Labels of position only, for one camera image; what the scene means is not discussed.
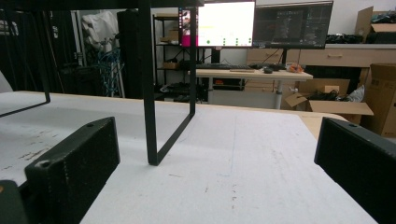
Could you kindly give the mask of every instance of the monitor screen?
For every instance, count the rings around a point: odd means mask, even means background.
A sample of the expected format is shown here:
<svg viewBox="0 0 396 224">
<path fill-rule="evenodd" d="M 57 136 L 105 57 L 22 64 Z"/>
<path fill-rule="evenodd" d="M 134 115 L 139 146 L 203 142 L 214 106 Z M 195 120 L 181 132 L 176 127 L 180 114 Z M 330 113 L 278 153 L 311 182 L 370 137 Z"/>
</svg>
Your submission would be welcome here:
<svg viewBox="0 0 396 224">
<path fill-rule="evenodd" d="M 253 47 L 324 49 L 332 1 L 256 6 Z"/>
<path fill-rule="evenodd" d="M 252 46 L 254 0 L 205 1 L 198 7 L 197 46 L 247 48 Z M 180 44 L 190 45 L 190 12 L 179 10 Z"/>
</svg>

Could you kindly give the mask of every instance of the white table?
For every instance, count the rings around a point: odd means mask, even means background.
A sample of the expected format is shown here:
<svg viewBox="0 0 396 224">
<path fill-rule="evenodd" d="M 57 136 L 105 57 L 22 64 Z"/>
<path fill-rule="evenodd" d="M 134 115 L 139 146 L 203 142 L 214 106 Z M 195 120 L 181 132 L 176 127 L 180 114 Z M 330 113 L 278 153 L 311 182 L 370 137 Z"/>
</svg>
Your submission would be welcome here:
<svg viewBox="0 0 396 224">
<path fill-rule="evenodd" d="M 0 112 L 40 97 L 2 93 Z M 143 101 L 51 100 L 0 119 L 0 179 L 21 184 L 23 167 L 39 155 L 85 123 L 114 116 L 120 165 L 81 223 L 375 223 L 314 164 L 321 118 L 338 116 L 198 105 L 155 167 L 147 162 Z M 189 106 L 157 102 L 156 110 L 163 143 Z"/>
</svg>

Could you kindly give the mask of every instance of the black metal frame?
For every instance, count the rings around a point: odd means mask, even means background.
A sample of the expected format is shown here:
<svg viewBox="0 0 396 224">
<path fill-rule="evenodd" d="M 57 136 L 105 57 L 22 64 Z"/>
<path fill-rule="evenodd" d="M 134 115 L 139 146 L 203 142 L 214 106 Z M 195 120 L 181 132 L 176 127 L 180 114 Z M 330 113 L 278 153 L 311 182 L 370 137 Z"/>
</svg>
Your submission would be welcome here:
<svg viewBox="0 0 396 224">
<path fill-rule="evenodd" d="M 195 114 L 195 100 L 196 100 L 196 86 L 195 86 L 195 63 L 191 63 L 190 67 L 190 113 L 177 127 L 175 132 L 166 141 L 163 147 L 158 151 L 156 123 L 155 123 L 155 104 L 154 104 L 154 87 L 153 87 L 153 42 L 152 39 L 144 39 L 145 36 L 151 36 L 151 31 L 148 27 L 151 26 L 151 7 L 150 1 L 139 0 L 139 21 L 140 38 L 142 41 L 142 49 L 145 54 L 142 54 L 142 76 L 143 76 L 143 95 L 145 106 L 145 121 L 146 121 L 146 138 L 148 148 L 148 163 L 151 165 L 159 165 L 163 158 L 166 156 L 172 145 L 176 142 L 178 137 L 189 124 L 190 120 Z M 196 8 L 191 8 L 191 62 L 196 62 Z"/>
<path fill-rule="evenodd" d="M 151 165 L 159 165 L 163 158 L 166 156 L 168 151 L 171 149 L 173 144 L 176 142 L 178 137 L 187 127 L 192 117 L 195 114 L 195 100 L 196 100 L 196 8 L 202 6 L 204 0 L 69 0 L 67 2 L 59 2 L 57 0 L 46 0 L 46 1 L 25 1 L 25 0 L 0 0 L 0 7 L 6 5 L 16 10 L 29 10 L 33 11 L 37 21 L 37 27 L 39 24 L 44 24 L 43 29 L 46 26 L 45 19 L 46 10 L 83 10 L 83 9 L 114 9 L 114 8 L 139 8 L 139 42 L 141 49 L 139 54 L 141 57 L 141 74 L 143 77 L 143 94 L 144 94 L 144 107 L 145 107 L 145 124 L 146 124 L 146 139 L 148 148 L 148 163 Z M 157 135 L 156 135 L 156 122 L 155 122 L 155 105 L 154 105 L 154 87 L 153 87 L 153 42 L 151 38 L 151 8 L 152 7 L 191 7 L 191 68 L 190 68 L 190 113 L 181 122 L 175 132 L 166 141 L 163 147 L 158 151 L 157 149 Z M 48 36 L 44 30 L 39 30 L 43 36 Z M 51 67 L 54 62 L 51 61 L 51 45 L 46 45 L 44 42 L 41 43 L 41 47 L 44 52 L 47 51 L 47 56 L 44 55 L 44 64 L 40 64 L 42 71 L 53 72 Z M 43 104 L 50 102 L 50 95 L 46 90 L 47 101 Z M 33 108 L 39 105 L 30 106 L 24 108 Z"/>
<path fill-rule="evenodd" d="M 30 105 L 30 106 L 26 106 L 24 108 L 21 109 L 16 109 L 7 113 L 3 113 L 0 114 L 0 118 L 5 117 L 5 116 L 9 116 L 12 114 L 16 114 L 31 108 L 35 108 L 41 105 L 46 105 L 50 103 L 50 85 L 49 85 L 49 81 L 48 81 L 48 73 L 49 71 L 55 71 L 53 70 L 53 65 L 54 62 L 51 62 L 51 48 L 52 48 L 52 44 L 51 44 L 51 39 L 50 39 L 50 30 L 48 29 L 48 27 L 50 27 L 49 24 L 49 20 L 48 20 L 48 15 L 46 12 L 44 11 L 39 11 L 39 12 L 33 12 L 34 13 L 34 28 L 35 28 L 35 32 L 37 34 L 37 41 L 36 41 L 36 52 L 37 52 L 37 56 L 39 56 L 39 58 L 43 58 L 45 63 L 41 63 L 39 66 L 40 69 L 40 76 L 41 76 L 41 81 L 43 84 L 43 90 L 44 90 L 44 95 L 45 95 L 45 102 L 43 103 L 39 103 L 36 105 Z"/>
</svg>

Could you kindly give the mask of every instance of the desk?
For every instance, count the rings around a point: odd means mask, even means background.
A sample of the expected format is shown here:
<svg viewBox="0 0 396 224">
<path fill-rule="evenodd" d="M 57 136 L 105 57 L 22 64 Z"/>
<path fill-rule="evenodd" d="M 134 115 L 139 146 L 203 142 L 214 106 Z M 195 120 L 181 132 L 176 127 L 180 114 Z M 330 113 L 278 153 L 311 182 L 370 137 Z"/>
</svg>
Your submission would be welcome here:
<svg viewBox="0 0 396 224">
<path fill-rule="evenodd" d="M 0 119 L 0 179 L 21 184 L 32 160 L 85 123 L 114 116 L 120 165 L 81 223 L 375 223 L 314 164 L 321 118 L 338 116 L 197 105 L 155 167 L 147 163 L 143 101 L 51 96 L 51 104 Z M 0 112 L 38 97 L 2 93 Z M 155 104 L 163 143 L 189 105 Z"/>
<path fill-rule="evenodd" d="M 268 58 L 268 63 L 278 63 L 280 55 L 275 51 L 276 49 L 248 49 L 246 63 L 261 63 L 263 58 Z M 394 63 L 395 57 L 394 44 L 327 44 L 326 49 L 290 49 L 287 60 L 304 65 L 359 67 L 360 85 L 369 86 L 370 64 Z"/>
<path fill-rule="evenodd" d="M 275 94 L 274 109 L 280 108 L 282 101 L 283 81 L 306 81 L 312 79 L 311 75 L 307 73 L 290 73 L 287 71 L 277 71 L 272 74 L 264 74 L 261 70 L 255 70 L 254 73 L 249 72 L 230 72 L 230 70 L 218 70 L 218 69 L 197 69 L 197 77 L 208 77 L 209 87 L 207 101 L 209 104 L 212 103 L 213 99 L 213 77 L 221 78 L 245 78 L 245 79 L 258 79 L 258 80 L 275 80 L 277 81 L 277 90 Z"/>
</svg>

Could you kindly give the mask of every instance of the box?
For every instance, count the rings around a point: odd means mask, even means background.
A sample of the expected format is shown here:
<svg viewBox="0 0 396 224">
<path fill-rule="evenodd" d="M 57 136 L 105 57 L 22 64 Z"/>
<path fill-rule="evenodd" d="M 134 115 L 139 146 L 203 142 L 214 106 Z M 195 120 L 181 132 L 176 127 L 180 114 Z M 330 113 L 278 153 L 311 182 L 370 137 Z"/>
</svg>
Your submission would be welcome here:
<svg viewBox="0 0 396 224">
<path fill-rule="evenodd" d="M 295 81 L 284 81 L 283 82 L 283 93 L 294 89 L 296 85 Z M 265 80 L 255 80 L 246 79 L 245 80 L 245 91 L 255 91 L 255 92 L 275 92 L 277 90 L 277 85 L 274 81 Z"/>
<path fill-rule="evenodd" d="M 362 115 L 374 113 L 366 103 L 339 101 L 309 101 L 310 111 L 337 114 L 349 122 L 360 124 Z"/>
<path fill-rule="evenodd" d="M 172 41 L 178 41 L 178 37 L 176 36 L 164 36 L 164 37 L 160 37 L 160 41 L 161 42 L 172 42 Z"/>
<path fill-rule="evenodd" d="M 178 30 L 170 30 L 168 32 L 168 36 L 172 37 L 172 38 L 177 38 L 178 39 Z"/>
<path fill-rule="evenodd" d="M 297 110 L 312 111 L 319 113 L 337 114 L 349 122 L 359 124 L 362 115 L 373 115 L 373 111 L 366 103 L 337 102 L 337 101 L 313 101 L 306 98 L 318 91 L 339 90 L 339 95 L 347 94 L 348 79 L 337 78 L 314 78 L 301 82 L 299 92 L 287 97 L 285 101 Z"/>
<path fill-rule="evenodd" d="M 396 44 L 396 24 L 372 24 L 374 15 L 387 14 L 386 11 L 373 11 L 374 7 L 367 7 L 358 13 L 355 25 L 355 35 L 362 35 L 364 43 Z"/>
<path fill-rule="evenodd" d="M 155 14 L 156 17 L 169 17 L 169 18 L 178 18 L 177 13 L 157 13 Z"/>
<path fill-rule="evenodd" d="M 163 63 L 164 69 L 178 69 L 180 67 L 180 63 Z"/>
<path fill-rule="evenodd" d="M 384 137 L 396 137 L 396 63 L 375 63 L 371 70 L 365 102 L 375 115 L 363 116 L 361 126 Z"/>
</svg>

